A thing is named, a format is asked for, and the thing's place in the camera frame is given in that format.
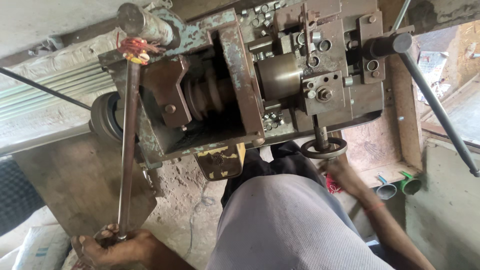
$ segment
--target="corrugated metal sheet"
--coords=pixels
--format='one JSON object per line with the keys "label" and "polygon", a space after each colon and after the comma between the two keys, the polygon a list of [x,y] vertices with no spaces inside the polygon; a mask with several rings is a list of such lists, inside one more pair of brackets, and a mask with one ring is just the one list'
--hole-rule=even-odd
{"label": "corrugated metal sheet", "polygon": [[[115,85],[98,61],[77,65],[36,82],[71,98],[79,98]],[[0,92],[0,121],[60,102],[66,101],[24,84],[4,89]]]}

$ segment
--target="hand wheel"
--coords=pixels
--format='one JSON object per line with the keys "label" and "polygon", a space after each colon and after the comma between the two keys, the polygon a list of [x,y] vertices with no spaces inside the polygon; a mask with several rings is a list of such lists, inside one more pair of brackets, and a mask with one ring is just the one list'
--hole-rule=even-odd
{"label": "hand wheel", "polygon": [[347,151],[347,142],[340,138],[333,138],[333,137],[328,138],[329,144],[338,145],[337,149],[334,149],[333,146],[330,145],[330,148],[327,149],[326,151],[322,151],[322,152],[309,151],[308,149],[310,147],[314,147],[316,143],[317,141],[315,139],[304,143],[300,148],[301,153],[310,159],[327,160],[334,157],[338,157]]}

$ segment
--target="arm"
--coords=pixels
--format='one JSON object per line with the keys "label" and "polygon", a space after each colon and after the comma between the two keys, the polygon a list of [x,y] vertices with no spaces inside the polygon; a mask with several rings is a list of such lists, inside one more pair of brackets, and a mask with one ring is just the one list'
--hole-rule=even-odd
{"label": "arm", "polygon": [[331,162],[327,165],[327,171],[360,202],[393,266],[398,269],[434,269],[388,212],[382,200],[348,164]]}
{"label": "arm", "polygon": [[[105,239],[117,232],[118,225],[111,224],[99,235]],[[91,236],[74,236],[72,246],[80,260],[95,267],[141,263],[149,270],[195,270],[149,230],[134,230],[127,238],[125,242],[104,248]]]}

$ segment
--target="person's hand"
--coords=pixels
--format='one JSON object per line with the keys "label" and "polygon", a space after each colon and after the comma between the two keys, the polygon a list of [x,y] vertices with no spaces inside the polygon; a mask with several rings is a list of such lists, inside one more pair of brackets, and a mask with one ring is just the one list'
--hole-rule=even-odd
{"label": "person's hand", "polygon": [[326,170],[337,184],[357,199],[370,190],[346,162],[329,160],[322,164],[322,169]]}
{"label": "person's hand", "polygon": [[163,243],[144,229],[131,231],[125,242],[116,243],[118,231],[118,224],[110,224],[103,227],[95,238],[87,235],[72,237],[72,246],[82,262],[94,267],[136,262],[149,267],[151,256],[163,247]]}

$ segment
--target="black pants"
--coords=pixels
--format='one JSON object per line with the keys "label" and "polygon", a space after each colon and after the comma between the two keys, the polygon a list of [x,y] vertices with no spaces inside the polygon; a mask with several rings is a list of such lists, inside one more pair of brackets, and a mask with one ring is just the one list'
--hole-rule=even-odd
{"label": "black pants", "polygon": [[300,147],[293,141],[271,145],[274,160],[270,163],[262,160],[260,149],[248,149],[245,153],[242,174],[227,180],[225,192],[222,196],[222,207],[227,205],[228,199],[247,180],[256,176],[275,174],[296,174],[307,177],[322,184],[321,175],[315,165],[302,155]]}

